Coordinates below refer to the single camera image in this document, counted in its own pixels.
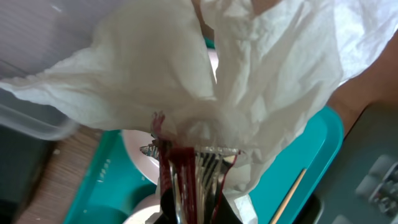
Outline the black waste tray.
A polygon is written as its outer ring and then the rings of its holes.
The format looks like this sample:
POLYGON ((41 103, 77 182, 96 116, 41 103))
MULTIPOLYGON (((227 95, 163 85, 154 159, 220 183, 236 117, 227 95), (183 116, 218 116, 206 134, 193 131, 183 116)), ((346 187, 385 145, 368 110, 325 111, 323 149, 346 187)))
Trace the black waste tray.
POLYGON ((53 147, 1 126, 1 224, 14 223, 28 206, 53 147))

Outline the left wooden chopstick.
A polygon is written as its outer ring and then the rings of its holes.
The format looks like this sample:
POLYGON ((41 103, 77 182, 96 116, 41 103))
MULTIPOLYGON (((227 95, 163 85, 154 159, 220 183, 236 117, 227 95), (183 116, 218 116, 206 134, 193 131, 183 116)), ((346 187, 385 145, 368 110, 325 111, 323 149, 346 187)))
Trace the left wooden chopstick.
POLYGON ((272 217, 272 219, 270 221, 270 224, 277 224, 277 222, 279 221, 280 217, 282 216, 286 206, 288 205, 288 203, 290 202, 293 194, 295 193, 297 187, 301 183, 306 171, 307 171, 306 169, 303 169, 301 171, 301 173, 299 174, 299 176, 296 178, 294 184, 291 186, 291 188, 289 189, 287 195, 285 196, 285 198, 283 199, 282 203, 279 205, 278 209, 276 210, 274 216, 272 217))

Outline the white napkin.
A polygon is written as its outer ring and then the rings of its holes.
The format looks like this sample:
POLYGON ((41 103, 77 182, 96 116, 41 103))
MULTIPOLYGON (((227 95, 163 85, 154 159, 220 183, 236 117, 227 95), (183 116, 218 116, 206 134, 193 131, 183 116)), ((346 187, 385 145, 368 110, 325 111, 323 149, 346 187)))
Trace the white napkin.
POLYGON ((53 67, 1 80, 18 99, 97 129, 151 132, 181 146, 238 148, 225 193, 256 223, 249 192, 332 93, 397 31, 397 2, 128 1, 92 44, 53 67))

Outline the red stained plastic wrapper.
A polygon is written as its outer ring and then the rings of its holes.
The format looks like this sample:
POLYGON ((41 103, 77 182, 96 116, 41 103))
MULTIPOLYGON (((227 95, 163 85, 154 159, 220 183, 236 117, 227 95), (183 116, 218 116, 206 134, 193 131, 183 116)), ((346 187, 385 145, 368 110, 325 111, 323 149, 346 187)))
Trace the red stained plastic wrapper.
POLYGON ((241 151, 181 146, 163 133, 164 120, 163 113, 155 113, 150 127, 154 140, 140 148, 159 161, 160 197, 173 189, 178 223, 213 223, 215 197, 223 192, 226 175, 241 151))

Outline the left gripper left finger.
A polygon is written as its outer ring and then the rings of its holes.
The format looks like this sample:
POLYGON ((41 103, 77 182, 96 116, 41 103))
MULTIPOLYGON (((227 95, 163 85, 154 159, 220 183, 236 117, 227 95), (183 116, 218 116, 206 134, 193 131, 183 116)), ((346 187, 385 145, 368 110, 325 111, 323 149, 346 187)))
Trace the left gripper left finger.
POLYGON ((177 214, 175 211, 174 191, 167 189, 160 198, 160 208, 162 214, 156 219, 154 224, 177 224, 177 214))

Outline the large white plate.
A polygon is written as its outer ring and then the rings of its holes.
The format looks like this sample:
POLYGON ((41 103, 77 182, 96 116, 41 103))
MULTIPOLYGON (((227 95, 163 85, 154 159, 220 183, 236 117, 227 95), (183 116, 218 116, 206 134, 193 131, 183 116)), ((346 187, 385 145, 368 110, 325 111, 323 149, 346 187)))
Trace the large white plate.
POLYGON ((194 99, 184 87, 172 84, 170 79, 178 72, 185 78, 199 74, 209 84, 210 69, 218 67, 216 50, 208 49, 208 57, 207 60, 194 57, 196 66, 204 66, 197 71, 182 66, 183 62, 188 61, 185 57, 168 62, 160 56, 156 56, 158 62, 153 58, 139 58, 126 69, 132 75, 133 83, 128 85, 130 95, 121 109, 123 141, 133 164, 154 184, 159 177, 159 162, 140 151, 141 146, 148 145, 154 139, 149 134, 152 115, 163 111, 170 118, 179 112, 198 108, 206 101, 206 98, 194 99))

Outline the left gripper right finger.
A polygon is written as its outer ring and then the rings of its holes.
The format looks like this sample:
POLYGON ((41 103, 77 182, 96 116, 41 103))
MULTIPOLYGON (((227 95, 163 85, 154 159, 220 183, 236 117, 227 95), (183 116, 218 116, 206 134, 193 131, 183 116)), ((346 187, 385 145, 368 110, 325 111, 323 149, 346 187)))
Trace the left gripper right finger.
POLYGON ((215 197, 213 224, 242 224, 221 190, 215 197))

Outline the pink bowl with rice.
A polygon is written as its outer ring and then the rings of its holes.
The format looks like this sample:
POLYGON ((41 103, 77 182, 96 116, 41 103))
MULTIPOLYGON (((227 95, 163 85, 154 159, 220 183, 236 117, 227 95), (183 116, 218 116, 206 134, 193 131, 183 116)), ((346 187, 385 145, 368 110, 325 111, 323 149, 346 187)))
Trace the pink bowl with rice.
POLYGON ((123 224, 154 223, 161 213, 160 199, 152 194, 138 203, 131 216, 123 224))

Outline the teal serving tray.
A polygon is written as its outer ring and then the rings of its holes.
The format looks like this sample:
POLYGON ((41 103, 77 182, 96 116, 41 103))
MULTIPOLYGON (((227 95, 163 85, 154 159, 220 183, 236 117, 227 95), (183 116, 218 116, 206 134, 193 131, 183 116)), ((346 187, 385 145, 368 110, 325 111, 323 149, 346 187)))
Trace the teal serving tray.
MULTIPOLYGON (((292 223, 340 150, 343 123, 324 107, 304 132, 284 149, 249 194, 258 223, 270 223, 303 169, 306 173, 277 223, 292 223)), ((103 134, 65 223, 123 223, 138 203, 155 194, 151 182, 133 164, 123 131, 103 134)))

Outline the clear plastic waste bin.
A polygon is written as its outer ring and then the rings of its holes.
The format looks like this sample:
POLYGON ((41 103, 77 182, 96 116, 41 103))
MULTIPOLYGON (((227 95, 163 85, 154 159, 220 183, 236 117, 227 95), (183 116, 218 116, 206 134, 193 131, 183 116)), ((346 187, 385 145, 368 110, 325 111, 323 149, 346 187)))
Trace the clear plastic waste bin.
MULTIPOLYGON (((35 75, 91 43, 95 25, 116 0, 1 0, 1 78, 35 75)), ((51 106, 1 90, 1 125, 44 140, 63 139, 78 124, 51 106)))

